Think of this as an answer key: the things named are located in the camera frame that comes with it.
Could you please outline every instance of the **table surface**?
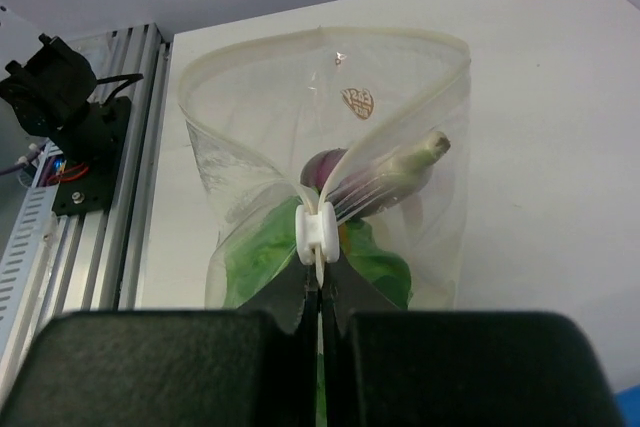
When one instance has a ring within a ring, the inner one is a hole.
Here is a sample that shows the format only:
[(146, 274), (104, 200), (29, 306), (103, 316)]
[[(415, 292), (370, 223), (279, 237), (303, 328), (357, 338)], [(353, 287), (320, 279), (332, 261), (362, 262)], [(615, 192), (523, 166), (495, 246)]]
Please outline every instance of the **table surface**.
[(342, 0), (176, 36), (138, 307), (201, 308), (216, 224), (177, 84), (230, 44), (418, 27), (472, 53), (463, 309), (565, 313), (616, 389), (640, 383), (640, 11), (626, 0)]

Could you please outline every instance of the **screw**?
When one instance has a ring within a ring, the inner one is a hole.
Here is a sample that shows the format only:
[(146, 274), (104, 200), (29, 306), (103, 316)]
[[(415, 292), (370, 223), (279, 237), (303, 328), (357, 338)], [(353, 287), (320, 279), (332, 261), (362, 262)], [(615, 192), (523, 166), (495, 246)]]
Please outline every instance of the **screw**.
[(74, 192), (71, 194), (71, 200), (74, 204), (81, 204), (84, 202), (84, 194), (82, 192)]

